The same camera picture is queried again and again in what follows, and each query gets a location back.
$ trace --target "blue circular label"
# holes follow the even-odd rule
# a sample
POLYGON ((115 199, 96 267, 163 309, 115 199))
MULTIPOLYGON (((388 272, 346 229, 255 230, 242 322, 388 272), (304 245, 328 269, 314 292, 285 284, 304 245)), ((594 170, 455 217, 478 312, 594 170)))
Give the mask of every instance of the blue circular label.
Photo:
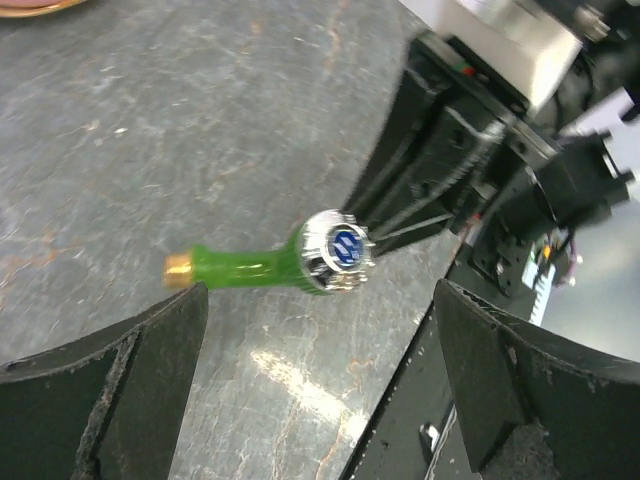
POLYGON ((331 256, 343 268, 358 265, 363 250, 364 245, 360 235, 350 228, 342 228, 334 232, 329 244, 331 256))

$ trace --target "tabletop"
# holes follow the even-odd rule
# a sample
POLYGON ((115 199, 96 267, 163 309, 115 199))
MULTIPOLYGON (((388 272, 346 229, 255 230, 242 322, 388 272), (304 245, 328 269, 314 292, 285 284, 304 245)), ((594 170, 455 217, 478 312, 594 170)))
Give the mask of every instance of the tabletop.
MULTIPOLYGON (((0 22, 0 363, 168 296, 163 257, 339 208, 420 22, 395 0, 90 0, 0 22)), ((210 293, 180 479, 333 479, 457 241, 358 292, 210 293)))

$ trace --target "brown plate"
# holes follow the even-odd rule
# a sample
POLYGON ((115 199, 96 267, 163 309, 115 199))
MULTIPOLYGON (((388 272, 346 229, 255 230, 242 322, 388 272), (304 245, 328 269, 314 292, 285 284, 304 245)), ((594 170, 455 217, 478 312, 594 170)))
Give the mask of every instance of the brown plate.
POLYGON ((86 0, 62 0, 54 5, 47 7, 0 7, 0 18, 29 18, 47 15, 49 13, 59 12, 65 8, 73 7, 86 0))

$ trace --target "white robot part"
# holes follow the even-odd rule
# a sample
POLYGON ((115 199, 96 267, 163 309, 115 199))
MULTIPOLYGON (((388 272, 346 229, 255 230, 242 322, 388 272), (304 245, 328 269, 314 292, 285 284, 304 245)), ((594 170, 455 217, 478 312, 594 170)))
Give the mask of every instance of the white robot part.
POLYGON ((534 115, 581 49, 561 23, 528 0, 401 0, 443 38, 456 36, 530 102, 534 115))

